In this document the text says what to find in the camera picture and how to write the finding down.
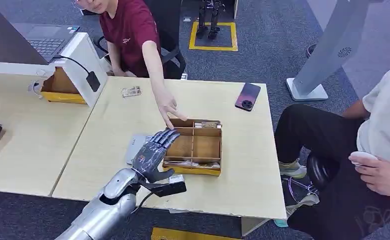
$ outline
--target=smartphone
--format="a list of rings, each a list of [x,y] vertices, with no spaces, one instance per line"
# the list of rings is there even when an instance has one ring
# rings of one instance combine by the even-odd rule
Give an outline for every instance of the smartphone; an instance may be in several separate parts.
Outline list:
[[[251,111],[260,94],[261,87],[251,83],[245,83],[239,97],[236,100],[235,107],[245,111]]]

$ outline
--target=person's hand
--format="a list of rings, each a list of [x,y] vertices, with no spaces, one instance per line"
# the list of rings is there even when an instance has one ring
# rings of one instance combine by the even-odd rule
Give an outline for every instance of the person's hand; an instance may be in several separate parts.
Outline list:
[[[177,111],[177,102],[173,95],[168,91],[164,85],[159,85],[152,88],[155,95],[155,101],[158,106],[159,112],[161,113],[164,122],[170,129],[174,129],[173,124],[170,121],[167,113],[171,113],[174,116],[180,118],[183,121],[187,120],[187,117]]]
[[[369,189],[390,196],[390,162],[379,157],[378,159],[349,156],[349,160],[362,164],[355,169],[361,174],[361,179],[367,183]]]

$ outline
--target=white t-shirt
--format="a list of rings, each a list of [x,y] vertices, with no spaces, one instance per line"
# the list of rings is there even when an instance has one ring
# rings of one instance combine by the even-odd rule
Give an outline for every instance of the white t-shirt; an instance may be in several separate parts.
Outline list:
[[[390,161],[390,71],[363,98],[363,103],[371,115],[358,130],[358,150]]]

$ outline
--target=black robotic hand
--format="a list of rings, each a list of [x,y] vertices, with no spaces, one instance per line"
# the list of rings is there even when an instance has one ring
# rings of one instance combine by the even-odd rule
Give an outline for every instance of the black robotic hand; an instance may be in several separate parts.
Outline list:
[[[133,160],[133,169],[142,174],[150,183],[166,179],[174,170],[159,172],[158,165],[162,161],[171,144],[180,136],[176,130],[166,129],[157,132],[149,142],[145,143]]]

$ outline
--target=yellow base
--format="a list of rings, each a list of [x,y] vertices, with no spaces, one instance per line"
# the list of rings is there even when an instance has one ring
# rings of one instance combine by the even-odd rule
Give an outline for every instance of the yellow base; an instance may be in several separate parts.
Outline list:
[[[188,231],[178,231],[155,227],[152,230],[151,240],[239,240],[236,238],[214,236]]]
[[[186,167],[163,167],[164,171],[167,171],[169,169],[174,169],[174,172],[177,174],[199,174],[199,175],[213,175],[213,176],[219,176],[221,171],[220,170],[212,170],[207,168],[186,168]]]
[[[46,100],[51,102],[69,103],[69,104],[86,104],[83,97],[79,94],[74,93],[60,93],[60,92],[49,92],[42,91],[40,93]]]
[[[237,37],[236,37],[236,24],[234,22],[218,22],[217,26],[229,26],[231,31],[232,46],[195,46],[196,31],[198,30],[199,22],[194,21],[192,27],[192,34],[190,35],[189,49],[197,50],[210,50],[210,51],[238,51],[237,48]]]

